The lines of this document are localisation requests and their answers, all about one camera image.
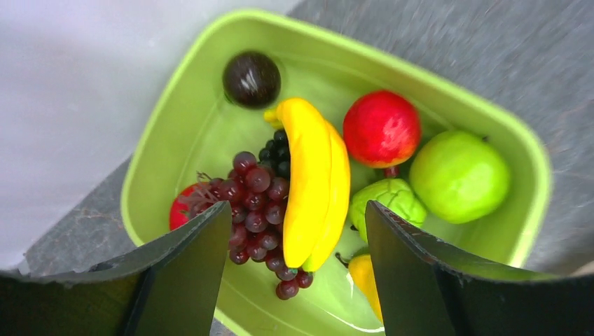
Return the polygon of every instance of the stone surface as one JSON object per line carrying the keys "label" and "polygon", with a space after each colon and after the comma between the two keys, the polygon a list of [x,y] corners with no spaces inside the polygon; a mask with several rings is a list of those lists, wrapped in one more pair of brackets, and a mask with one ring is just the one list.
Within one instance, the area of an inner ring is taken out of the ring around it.
{"label": "stone surface", "polygon": [[[569,274],[594,259],[593,2],[309,0],[291,16],[398,55],[523,119],[546,144],[555,182],[527,267]],[[31,248],[33,273],[84,269],[133,248],[119,217],[126,167]],[[231,334],[214,324],[211,335]]]}

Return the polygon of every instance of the white background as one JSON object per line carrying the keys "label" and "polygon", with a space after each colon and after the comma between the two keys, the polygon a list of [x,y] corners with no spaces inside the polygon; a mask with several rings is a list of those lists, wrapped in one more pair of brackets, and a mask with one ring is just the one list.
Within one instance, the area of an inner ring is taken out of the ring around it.
{"label": "white background", "polygon": [[200,30],[298,0],[0,0],[0,269],[134,150]]}

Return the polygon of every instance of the green tray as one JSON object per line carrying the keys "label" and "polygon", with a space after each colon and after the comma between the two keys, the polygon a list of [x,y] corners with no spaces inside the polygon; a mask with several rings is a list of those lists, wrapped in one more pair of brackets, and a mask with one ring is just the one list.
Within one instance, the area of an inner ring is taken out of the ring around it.
{"label": "green tray", "polygon": [[[544,147],[526,125],[504,109],[392,55],[259,10],[235,11],[206,28],[163,92],[122,192],[124,226],[136,245],[169,230],[170,204],[195,181],[196,170],[225,177],[234,154],[257,153],[272,137],[273,129],[261,111],[233,106],[223,94],[223,68],[245,49],[261,50],[279,64],[283,80],[279,99],[309,100],[339,131],[343,116],[358,97],[386,88],[417,106],[425,140],[452,128],[488,135],[511,165],[513,187],[507,201],[495,213],[466,225],[429,216],[424,229],[478,256],[516,267],[524,263],[551,191]],[[403,170],[406,177],[406,164]],[[355,162],[352,176],[352,192],[378,179],[376,171]],[[336,250],[349,256],[363,246],[357,233],[346,228]],[[277,283],[264,264],[227,262],[215,317],[239,335],[383,331],[335,258],[315,274],[312,287],[289,301],[275,297]]]}

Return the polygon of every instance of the green custard apple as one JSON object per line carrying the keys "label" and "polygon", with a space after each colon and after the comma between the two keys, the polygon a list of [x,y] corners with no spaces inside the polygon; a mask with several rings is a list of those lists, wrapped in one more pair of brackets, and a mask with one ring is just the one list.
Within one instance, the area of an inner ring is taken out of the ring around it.
{"label": "green custard apple", "polygon": [[410,184],[429,211],[462,224],[490,214],[504,201],[511,173],[488,142],[454,130],[437,134],[419,150]]}
{"label": "green custard apple", "polygon": [[355,193],[349,205],[349,219],[366,243],[365,208],[368,201],[381,203],[418,228],[427,217],[427,211],[403,179],[386,178],[370,184]]}

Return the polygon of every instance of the yellow banana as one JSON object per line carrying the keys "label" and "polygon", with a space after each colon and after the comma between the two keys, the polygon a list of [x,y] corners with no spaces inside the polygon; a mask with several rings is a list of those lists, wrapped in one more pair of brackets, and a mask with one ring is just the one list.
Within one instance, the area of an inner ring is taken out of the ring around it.
{"label": "yellow banana", "polygon": [[287,267],[300,267],[325,229],[330,202],[331,140],[326,120],[301,98],[282,101],[264,113],[272,126],[286,131],[291,152],[291,187],[283,223]]}
{"label": "yellow banana", "polygon": [[351,176],[347,148],[334,126],[326,121],[326,127],[330,134],[332,152],[330,203],[322,236],[314,246],[310,257],[303,264],[303,270],[306,272],[317,271],[330,257],[343,233],[349,208]]}

